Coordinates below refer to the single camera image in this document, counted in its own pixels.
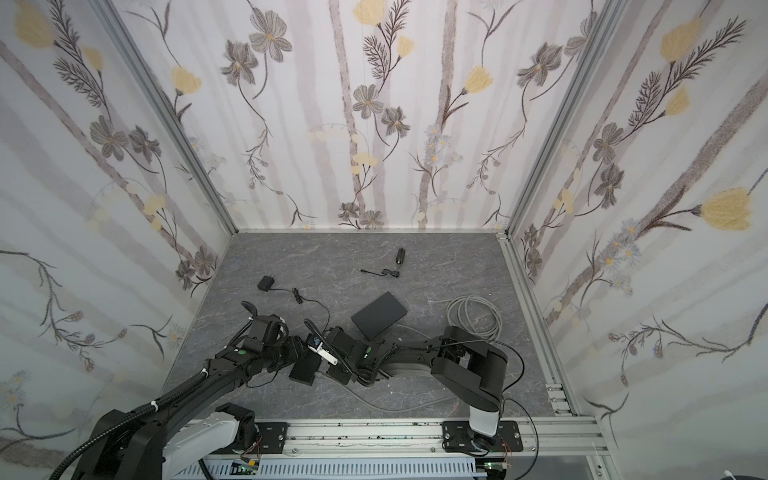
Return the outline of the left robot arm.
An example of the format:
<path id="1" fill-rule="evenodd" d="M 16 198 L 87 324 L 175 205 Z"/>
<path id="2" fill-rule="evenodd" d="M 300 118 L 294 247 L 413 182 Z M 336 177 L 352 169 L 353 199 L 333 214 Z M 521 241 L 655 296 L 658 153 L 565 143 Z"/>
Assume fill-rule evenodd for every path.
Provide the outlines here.
<path id="1" fill-rule="evenodd" d="M 263 371 L 277 372 L 306 357 L 308 349 L 276 315 L 241 303 L 248 322 L 199 372 L 159 398 L 127 413 L 101 417 L 90 438 L 69 453 L 50 477 L 70 466 L 74 479 L 160 479 L 170 463 L 169 441 L 202 410 Z"/>

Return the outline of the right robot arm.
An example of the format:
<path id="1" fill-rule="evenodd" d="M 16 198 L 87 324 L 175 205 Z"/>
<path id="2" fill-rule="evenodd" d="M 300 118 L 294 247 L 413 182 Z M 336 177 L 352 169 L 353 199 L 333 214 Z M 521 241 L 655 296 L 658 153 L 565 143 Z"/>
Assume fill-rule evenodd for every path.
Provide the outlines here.
<path id="1" fill-rule="evenodd" d="M 363 342 L 337 327 L 310 346 L 329 364 L 328 374 L 345 385 L 371 387 L 398 376 L 428 376 L 469 406 L 469 428 L 491 440 L 498 434 L 508 357 L 490 343 L 455 326 L 426 340 Z"/>

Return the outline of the black power adapter with cable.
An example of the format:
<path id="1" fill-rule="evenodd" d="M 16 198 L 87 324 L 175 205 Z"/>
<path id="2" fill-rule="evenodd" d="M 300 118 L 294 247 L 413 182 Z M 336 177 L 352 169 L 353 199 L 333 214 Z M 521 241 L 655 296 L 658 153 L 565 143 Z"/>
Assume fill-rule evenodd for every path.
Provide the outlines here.
<path id="1" fill-rule="evenodd" d="M 272 276 L 263 276 L 259 280 L 259 282 L 257 284 L 257 288 L 260 291 L 265 292 L 265 293 L 275 291 L 275 292 L 282 292 L 282 293 L 290 294 L 294 298 L 294 301 L 297 304 L 299 304 L 299 305 L 304 304 L 304 303 L 311 303 L 311 304 L 315 304 L 315 305 L 320 306 L 325 311 L 325 317 L 326 317 L 324 326 L 320 329 L 320 332 L 322 334 L 325 334 L 328 331 L 328 328 L 330 327 L 331 311 L 320 300 L 316 300 L 316 299 L 312 299 L 312 298 L 306 297 L 305 295 L 303 295 L 301 293 L 301 291 L 298 288 L 295 288 L 295 287 L 293 287 L 293 288 L 279 287 L 279 286 L 276 285 L 276 280 Z"/>

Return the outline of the black ribbed network switch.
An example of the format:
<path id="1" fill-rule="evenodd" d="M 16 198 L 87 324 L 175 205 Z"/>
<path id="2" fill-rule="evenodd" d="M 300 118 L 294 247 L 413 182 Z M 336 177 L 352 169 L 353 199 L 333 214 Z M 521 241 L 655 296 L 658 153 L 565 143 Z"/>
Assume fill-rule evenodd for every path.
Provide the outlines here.
<path id="1" fill-rule="evenodd" d="M 321 356 L 310 351 L 293 365 L 289 379 L 302 385 L 312 386 L 322 361 Z"/>

